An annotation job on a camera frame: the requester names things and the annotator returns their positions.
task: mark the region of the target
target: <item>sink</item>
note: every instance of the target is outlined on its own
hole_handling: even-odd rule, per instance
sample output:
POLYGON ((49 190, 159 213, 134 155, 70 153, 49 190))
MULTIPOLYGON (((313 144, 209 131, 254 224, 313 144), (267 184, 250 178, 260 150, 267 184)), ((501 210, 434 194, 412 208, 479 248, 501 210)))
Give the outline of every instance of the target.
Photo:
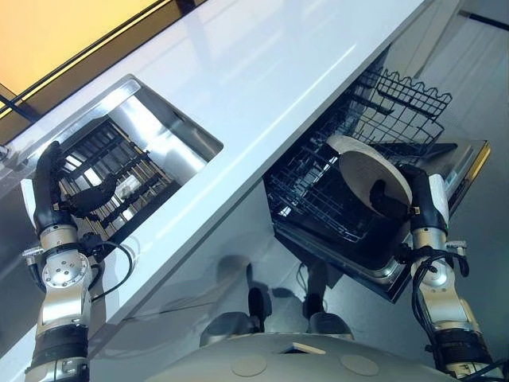
POLYGON ((19 182, 33 175, 38 156, 54 140, 66 157, 60 180, 64 194, 97 185, 108 173, 116 176, 115 195, 93 212, 96 219, 76 223, 80 234, 94 231, 117 242, 223 149, 205 129, 129 75, 34 143, 30 152, 17 153, 25 158, 18 161, 21 164, 0 171, 0 290, 4 292, 0 303, 9 307, 0 318, 0 357, 36 323, 44 297, 21 261, 21 252, 37 238, 19 182), (14 218, 7 221, 7 216, 14 218))

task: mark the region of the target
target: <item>white countertop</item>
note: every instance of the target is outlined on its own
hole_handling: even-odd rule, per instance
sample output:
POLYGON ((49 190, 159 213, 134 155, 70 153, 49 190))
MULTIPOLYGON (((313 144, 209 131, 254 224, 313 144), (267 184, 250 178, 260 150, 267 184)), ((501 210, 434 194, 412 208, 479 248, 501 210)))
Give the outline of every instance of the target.
MULTIPOLYGON (((224 144, 125 241, 136 267, 107 296, 104 321, 114 325, 132 311, 425 2, 209 0, 16 138, 12 150, 28 146, 130 73, 224 144)), ((126 270, 120 255, 107 261, 115 265, 105 288, 126 270)), ((23 380, 34 333, 0 360, 2 380, 23 380)))

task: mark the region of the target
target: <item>orange light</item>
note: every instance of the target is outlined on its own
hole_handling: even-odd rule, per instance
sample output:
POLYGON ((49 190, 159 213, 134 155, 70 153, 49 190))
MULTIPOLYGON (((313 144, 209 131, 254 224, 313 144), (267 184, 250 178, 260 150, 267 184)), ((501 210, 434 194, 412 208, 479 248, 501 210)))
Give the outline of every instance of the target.
POLYGON ((18 94, 153 0, 17 0, 0 14, 0 82, 18 94))

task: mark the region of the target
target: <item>metal grid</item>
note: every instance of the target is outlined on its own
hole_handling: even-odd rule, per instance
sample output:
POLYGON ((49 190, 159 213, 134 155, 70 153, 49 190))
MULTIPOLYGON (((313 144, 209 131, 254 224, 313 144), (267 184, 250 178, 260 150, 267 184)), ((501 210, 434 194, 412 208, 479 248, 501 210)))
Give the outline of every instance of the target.
POLYGON ((346 118, 336 131, 374 146, 393 162, 416 162, 429 151, 444 130, 436 120, 452 99, 387 70, 366 71, 346 96, 351 101, 339 110, 346 118))
POLYGON ((337 237, 356 243, 369 232, 374 213, 352 194, 334 166, 332 134, 352 136, 392 162, 416 162, 437 141, 436 119, 451 101, 421 82, 382 69, 365 71, 266 174, 270 211, 277 219, 310 217, 337 237))
POLYGON ((62 193, 69 196, 115 176, 115 195, 84 220, 104 240, 142 211, 172 180, 159 169, 129 137, 107 120, 64 153, 65 164, 60 179, 62 193), (131 184, 132 192, 122 185, 131 184))

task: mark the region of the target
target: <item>wire dish rack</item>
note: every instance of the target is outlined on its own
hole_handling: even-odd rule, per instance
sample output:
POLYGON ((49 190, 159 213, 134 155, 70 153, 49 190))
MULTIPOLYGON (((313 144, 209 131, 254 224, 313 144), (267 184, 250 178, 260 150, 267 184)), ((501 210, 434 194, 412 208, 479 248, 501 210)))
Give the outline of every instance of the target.
MULTIPOLYGON (((359 248, 369 250, 380 240, 387 241, 399 226, 376 216, 355 197, 341 177, 338 153, 326 140, 344 134, 374 147, 393 163, 416 162, 444 130, 437 118, 451 100, 450 94, 439 95, 422 82, 369 68, 264 177, 276 226, 294 224, 341 244, 347 254, 351 248, 352 256, 359 248), (353 245, 361 241, 362 245, 353 245)), ((366 258, 364 265, 377 268, 382 262, 366 258)))
POLYGON ((84 218, 84 228, 103 240, 124 240, 180 188, 110 119, 65 149, 63 157, 59 186, 66 195, 115 176, 113 197, 84 218))

